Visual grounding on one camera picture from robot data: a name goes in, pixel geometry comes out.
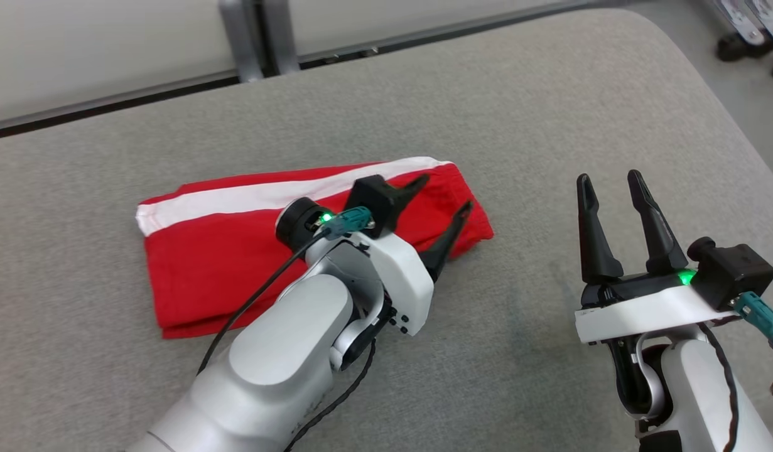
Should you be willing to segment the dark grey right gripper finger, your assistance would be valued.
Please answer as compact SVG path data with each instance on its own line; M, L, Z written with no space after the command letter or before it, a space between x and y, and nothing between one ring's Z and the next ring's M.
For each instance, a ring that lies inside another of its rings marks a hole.
M587 174L576 179L576 199L582 281L596 285L619 279L624 275L624 268L615 259L605 237L598 217L600 204Z
M642 173L631 169L627 174L632 204L644 229L649 274L673 274L688 266L688 261L676 240L662 210L651 195Z

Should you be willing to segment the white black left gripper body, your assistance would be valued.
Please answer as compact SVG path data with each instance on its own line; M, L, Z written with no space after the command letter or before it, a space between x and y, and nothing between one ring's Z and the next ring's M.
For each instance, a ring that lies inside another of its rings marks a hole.
M426 323L435 281L423 258L394 232L339 234L343 215L299 198L276 235L308 265L276 302L280 335L376 336L388 323L415 335Z

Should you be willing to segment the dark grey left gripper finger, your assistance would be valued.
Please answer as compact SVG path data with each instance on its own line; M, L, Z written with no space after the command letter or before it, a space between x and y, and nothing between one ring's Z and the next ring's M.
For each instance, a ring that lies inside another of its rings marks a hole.
M424 268L432 281L437 281L441 272L443 272L444 266L454 250L459 235L463 232L472 210L472 201L464 203L452 216L443 234L439 235L429 249L420 252L419 257L423 261Z
M424 186L426 186L429 179L429 175L419 175L403 188L394 189L394 194L392 195L392 204L394 204L392 211L394 212L394 217L400 217L409 203L414 200L415 196L424 188Z

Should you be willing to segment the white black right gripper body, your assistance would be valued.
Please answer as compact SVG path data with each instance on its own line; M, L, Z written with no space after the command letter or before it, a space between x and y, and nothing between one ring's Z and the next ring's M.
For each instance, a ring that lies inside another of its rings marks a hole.
M582 343L604 342L673 327L725 320L734 311L716 311L690 285L695 269L653 276L634 274L588 283L575 312Z

